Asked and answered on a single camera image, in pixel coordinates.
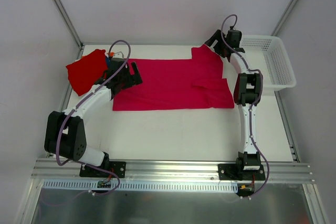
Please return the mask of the crimson pink t-shirt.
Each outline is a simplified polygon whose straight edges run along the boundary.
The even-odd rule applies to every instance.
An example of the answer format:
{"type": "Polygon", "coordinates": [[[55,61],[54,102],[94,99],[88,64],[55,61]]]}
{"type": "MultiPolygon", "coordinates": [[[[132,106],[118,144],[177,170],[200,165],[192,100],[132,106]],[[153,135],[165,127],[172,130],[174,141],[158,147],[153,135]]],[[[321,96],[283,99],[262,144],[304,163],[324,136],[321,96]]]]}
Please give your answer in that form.
{"type": "Polygon", "coordinates": [[[113,111],[232,109],[220,57],[206,45],[193,47],[190,59],[131,59],[142,84],[121,91],[113,111]]]}

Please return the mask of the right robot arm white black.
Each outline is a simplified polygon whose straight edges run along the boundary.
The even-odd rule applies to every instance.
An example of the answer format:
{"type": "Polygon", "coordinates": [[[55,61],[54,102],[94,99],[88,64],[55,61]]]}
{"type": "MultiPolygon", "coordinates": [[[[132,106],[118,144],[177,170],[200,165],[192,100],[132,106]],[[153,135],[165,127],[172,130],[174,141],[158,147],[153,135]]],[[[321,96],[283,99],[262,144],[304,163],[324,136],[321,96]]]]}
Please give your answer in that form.
{"type": "Polygon", "coordinates": [[[218,176],[220,180],[264,181],[266,174],[256,143],[256,112],[261,100],[263,77],[260,70],[249,67],[245,50],[240,47],[241,39],[239,30],[231,28],[225,35],[218,29],[205,42],[214,53],[226,58],[237,73],[233,99],[239,110],[243,147],[234,164],[218,165],[218,176]]]}

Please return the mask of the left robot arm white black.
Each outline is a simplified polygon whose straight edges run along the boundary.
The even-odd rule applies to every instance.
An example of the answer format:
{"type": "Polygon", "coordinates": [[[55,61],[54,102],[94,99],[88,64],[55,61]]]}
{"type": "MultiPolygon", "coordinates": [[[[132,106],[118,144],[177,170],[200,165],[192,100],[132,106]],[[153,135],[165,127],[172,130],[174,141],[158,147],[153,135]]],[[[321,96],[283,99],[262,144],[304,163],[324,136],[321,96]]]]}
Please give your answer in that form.
{"type": "Polygon", "coordinates": [[[44,149],[57,156],[89,167],[97,176],[103,177],[110,170],[110,159],[106,152],[87,144],[85,123],[93,112],[108,104],[122,90],[141,84],[142,78],[135,62],[112,59],[109,68],[93,83],[89,92],[71,109],[49,114],[44,149]]]}

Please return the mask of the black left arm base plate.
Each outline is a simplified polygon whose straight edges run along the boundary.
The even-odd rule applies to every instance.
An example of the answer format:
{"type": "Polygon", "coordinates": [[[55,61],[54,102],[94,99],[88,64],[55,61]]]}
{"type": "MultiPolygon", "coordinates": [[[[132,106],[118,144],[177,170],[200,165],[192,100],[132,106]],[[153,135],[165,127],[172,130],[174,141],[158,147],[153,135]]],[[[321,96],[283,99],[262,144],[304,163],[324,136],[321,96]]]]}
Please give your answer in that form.
{"type": "MultiPolygon", "coordinates": [[[[106,161],[99,168],[113,172],[119,178],[125,178],[126,162],[106,161]]],[[[83,178],[107,178],[110,174],[85,165],[84,169],[80,170],[79,176],[83,178]]]]}

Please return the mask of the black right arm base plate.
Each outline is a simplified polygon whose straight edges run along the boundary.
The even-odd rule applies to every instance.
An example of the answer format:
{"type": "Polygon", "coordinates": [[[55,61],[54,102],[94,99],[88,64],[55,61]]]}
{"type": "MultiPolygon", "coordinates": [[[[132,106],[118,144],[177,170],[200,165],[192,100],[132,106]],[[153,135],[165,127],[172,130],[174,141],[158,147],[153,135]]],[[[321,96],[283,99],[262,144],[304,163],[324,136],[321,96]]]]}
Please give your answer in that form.
{"type": "Polygon", "coordinates": [[[218,164],[220,180],[256,180],[265,181],[266,173],[261,165],[257,170],[238,170],[236,164],[218,164]]]}

